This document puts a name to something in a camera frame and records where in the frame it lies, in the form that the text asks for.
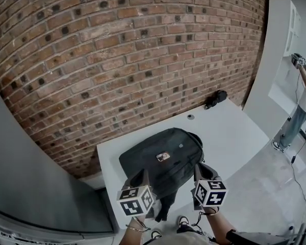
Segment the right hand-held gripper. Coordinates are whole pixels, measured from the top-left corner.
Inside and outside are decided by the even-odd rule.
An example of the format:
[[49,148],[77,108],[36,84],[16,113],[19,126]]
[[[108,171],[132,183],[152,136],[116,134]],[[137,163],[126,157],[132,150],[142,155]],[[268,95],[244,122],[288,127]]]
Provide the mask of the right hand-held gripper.
[[223,181],[218,180],[218,172],[204,163],[194,168],[193,206],[195,210],[220,207],[227,195]]

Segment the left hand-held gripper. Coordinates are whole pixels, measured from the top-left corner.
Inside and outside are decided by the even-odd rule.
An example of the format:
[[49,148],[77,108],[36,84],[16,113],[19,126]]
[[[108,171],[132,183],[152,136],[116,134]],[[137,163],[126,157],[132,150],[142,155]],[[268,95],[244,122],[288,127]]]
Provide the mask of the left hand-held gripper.
[[117,211],[124,217],[147,215],[154,203],[155,195],[146,169],[128,177],[122,190],[117,193]]

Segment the dark grey backpack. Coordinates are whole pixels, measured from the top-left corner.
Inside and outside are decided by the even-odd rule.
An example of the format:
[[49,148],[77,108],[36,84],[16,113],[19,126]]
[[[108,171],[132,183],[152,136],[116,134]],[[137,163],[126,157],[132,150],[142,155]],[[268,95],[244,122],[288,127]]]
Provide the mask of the dark grey backpack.
[[180,128],[159,132],[120,155],[126,176],[148,171],[153,193],[161,203],[155,221],[166,221],[177,191],[193,175],[195,165],[204,158],[199,136]]

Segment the person's left forearm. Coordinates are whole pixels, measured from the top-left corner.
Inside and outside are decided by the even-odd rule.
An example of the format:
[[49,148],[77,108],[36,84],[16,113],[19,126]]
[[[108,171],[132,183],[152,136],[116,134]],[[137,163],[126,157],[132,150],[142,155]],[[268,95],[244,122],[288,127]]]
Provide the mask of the person's left forearm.
[[119,245],[141,245],[145,215],[132,218]]

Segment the person's right forearm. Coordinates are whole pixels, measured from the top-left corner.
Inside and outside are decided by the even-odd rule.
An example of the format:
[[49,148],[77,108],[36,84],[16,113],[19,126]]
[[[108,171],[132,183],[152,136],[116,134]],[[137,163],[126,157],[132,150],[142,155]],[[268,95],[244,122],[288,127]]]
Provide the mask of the person's right forearm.
[[222,215],[218,207],[204,207],[203,210],[212,228],[216,242],[220,245],[230,244],[226,235],[229,231],[235,231],[235,227]]

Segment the white table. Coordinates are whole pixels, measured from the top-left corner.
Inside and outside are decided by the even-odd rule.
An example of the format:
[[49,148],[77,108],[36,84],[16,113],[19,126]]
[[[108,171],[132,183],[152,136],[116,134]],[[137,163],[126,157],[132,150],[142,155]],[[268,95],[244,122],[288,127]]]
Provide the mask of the white table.
[[[193,120],[187,116],[194,115]],[[119,228],[130,222],[117,210],[117,193],[127,177],[119,156],[144,139],[169,128],[181,128],[198,135],[203,142],[205,163],[227,180],[269,141],[267,135],[229,99],[205,110],[199,106],[172,118],[97,145],[105,187]]]

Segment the person's right leg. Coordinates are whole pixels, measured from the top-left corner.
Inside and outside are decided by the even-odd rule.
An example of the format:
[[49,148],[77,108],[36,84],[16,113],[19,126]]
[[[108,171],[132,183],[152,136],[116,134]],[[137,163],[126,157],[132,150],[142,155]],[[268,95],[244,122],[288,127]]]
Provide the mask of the person's right leg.
[[177,234],[186,233],[186,232],[195,232],[195,230],[189,225],[180,225],[176,231]]

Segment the person's light shirt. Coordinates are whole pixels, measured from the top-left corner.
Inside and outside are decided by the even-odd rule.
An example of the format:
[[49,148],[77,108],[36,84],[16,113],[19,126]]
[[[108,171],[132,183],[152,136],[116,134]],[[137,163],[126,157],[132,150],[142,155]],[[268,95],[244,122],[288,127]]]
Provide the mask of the person's light shirt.
[[151,239],[143,245],[218,245],[208,237],[194,232],[174,233]]

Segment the black folded umbrella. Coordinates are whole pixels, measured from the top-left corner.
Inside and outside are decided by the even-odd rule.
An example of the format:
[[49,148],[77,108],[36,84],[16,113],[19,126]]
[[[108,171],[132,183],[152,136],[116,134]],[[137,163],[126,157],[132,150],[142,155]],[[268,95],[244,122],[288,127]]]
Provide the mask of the black folded umbrella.
[[204,109],[208,110],[218,103],[223,102],[227,98],[227,92],[224,90],[217,90],[211,96],[207,97],[204,105]]

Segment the grey refrigerator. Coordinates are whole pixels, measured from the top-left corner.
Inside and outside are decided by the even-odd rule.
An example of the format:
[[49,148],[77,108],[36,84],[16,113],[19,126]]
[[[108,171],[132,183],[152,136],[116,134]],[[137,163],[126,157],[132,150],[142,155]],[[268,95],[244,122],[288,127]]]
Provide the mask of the grey refrigerator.
[[114,235],[104,197],[51,160],[1,96],[0,227],[77,244]]

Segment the tall white cabinet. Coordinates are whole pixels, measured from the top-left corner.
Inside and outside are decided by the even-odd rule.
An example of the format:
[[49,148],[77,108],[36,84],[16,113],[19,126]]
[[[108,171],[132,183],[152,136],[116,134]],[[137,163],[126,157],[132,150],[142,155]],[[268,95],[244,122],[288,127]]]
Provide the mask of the tall white cabinet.
[[296,108],[291,62],[301,17],[291,0],[269,0],[267,29],[259,69],[243,111],[273,139]]

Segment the grey metal shelf rack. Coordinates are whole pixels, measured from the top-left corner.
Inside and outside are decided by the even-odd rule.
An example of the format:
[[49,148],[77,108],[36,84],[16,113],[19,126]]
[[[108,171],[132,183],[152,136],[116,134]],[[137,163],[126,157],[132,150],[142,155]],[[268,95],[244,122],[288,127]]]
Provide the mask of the grey metal shelf rack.
[[0,245],[77,245],[77,242],[61,242],[31,237],[0,227]]

